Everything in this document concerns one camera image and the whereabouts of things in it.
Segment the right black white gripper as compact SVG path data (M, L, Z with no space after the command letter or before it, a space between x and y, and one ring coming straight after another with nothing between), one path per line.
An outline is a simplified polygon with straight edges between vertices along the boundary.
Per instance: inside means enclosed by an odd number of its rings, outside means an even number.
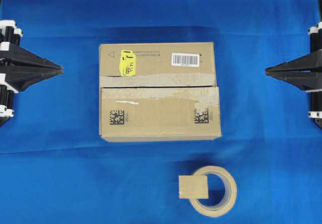
M310 93L309 118L321 128L321 22L308 30L310 55L265 69L266 75Z

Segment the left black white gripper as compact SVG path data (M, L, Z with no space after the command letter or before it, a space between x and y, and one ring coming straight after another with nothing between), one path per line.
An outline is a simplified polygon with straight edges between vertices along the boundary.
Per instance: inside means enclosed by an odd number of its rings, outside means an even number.
M23 31L14 20L1 20L1 59L26 65L1 66L1 127L14 117L15 93L63 74L61 66L19 47L22 37Z

